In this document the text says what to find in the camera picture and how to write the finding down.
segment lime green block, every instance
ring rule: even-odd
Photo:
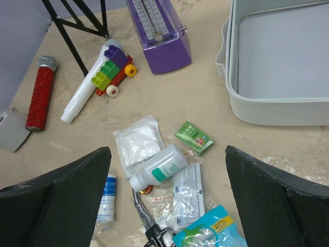
[[[104,66],[101,67],[100,72],[105,74],[111,80],[119,73],[120,69],[111,61],[107,61]]]
[[[111,83],[110,78],[104,75],[102,72],[97,72],[96,75],[92,78],[92,83],[96,85],[101,91]]]

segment building block toy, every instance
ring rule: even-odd
[[[109,77],[111,80],[117,73],[119,73],[119,71],[120,69],[112,61],[107,61],[100,69],[100,72]]]
[[[111,83],[105,88],[98,88],[96,90],[96,94],[98,96],[102,96],[103,94],[107,94],[110,97],[114,98],[118,95],[119,89],[118,85],[119,83],[126,77],[133,77],[137,73],[137,68],[132,64],[133,59],[131,56],[127,56],[127,63],[122,67],[122,69],[119,71],[119,73],[111,80]]]
[[[102,72],[97,72],[92,78],[92,83],[95,84],[100,90],[105,90],[111,83],[111,79]]]
[[[122,69],[128,62],[127,56],[114,45],[110,45],[104,52],[104,56],[110,59],[119,69]]]

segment yellow label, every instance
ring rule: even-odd
[[[218,220],[215,224],[213,224],[210,228],[214,229],[217,233],[224,230],[229,225],[233,224],[234,221],[232,218],[228,215],[220,220]]]

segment blue label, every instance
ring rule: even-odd
[[[103,191],[103,196],[115,196],[116,183],[117,183],[117,179],[107,178]]]

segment blue snack bag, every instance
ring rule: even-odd
[[[177,247],[247,247],[223,206],[207,212],[173,238]]]

